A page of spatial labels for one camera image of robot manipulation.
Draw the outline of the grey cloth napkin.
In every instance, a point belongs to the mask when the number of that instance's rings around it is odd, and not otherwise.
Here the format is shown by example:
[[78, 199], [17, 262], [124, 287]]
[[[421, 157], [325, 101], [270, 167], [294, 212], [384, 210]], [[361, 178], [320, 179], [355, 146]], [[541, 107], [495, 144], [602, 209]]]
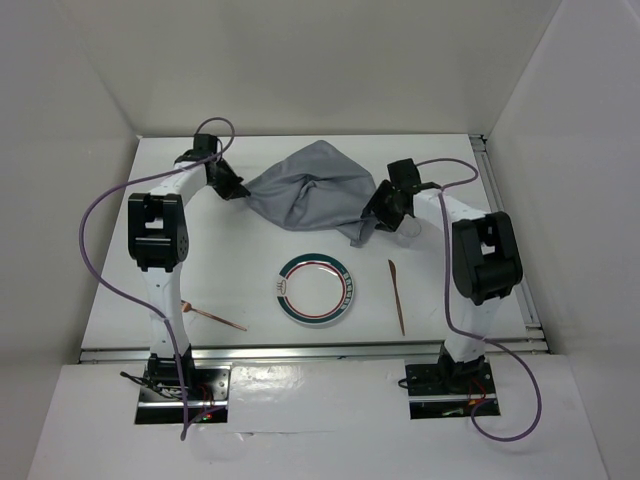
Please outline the grey cloth napkin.
[[318, 140], [246, 184], [249, 207], [288, 231], [335, 229], [353, 247], [371, 238], [376, 220], [362, 212], [376, 191], [371, 173]]

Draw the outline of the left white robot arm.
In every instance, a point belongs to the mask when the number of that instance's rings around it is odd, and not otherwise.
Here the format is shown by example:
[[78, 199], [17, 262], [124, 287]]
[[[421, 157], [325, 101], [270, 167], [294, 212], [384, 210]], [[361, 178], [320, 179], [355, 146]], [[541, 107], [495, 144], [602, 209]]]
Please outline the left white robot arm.
[[145, 376], [176, 399], [189, 397], [199, 383], [180, 287], [190, 246], [185, 207], [205, 187], [224, 200], [250, 195], [221, 151], [218, 137], [195, 134], [192, 148], [176, 159], [168, 178], [128, 198], [128, 251], [142, 272], [151, 306], [153, 337]]

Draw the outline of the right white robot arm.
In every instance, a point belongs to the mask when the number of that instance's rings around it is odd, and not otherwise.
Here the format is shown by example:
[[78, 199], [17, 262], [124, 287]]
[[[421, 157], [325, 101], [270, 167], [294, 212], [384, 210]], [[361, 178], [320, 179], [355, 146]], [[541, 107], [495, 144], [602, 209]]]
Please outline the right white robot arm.
[[503, 300], [523, 278], [523, 267], [509, 215], [471, 207], [451, 196], [454, 187], [479, 178], [473, 165], [439, 158], [424, 164], [454, 163], [470, 170], [467, 179], [439, 184], [421, 179], [423, 163], [403, 159], [387, 165], [362, 211], [376, 228], [395, 232], [407, 217], [437, 227], [444, 236], [444, 314], [449, 332], [436, 363], [444, 390], [463, 393], [482, 377], [486, 338]]

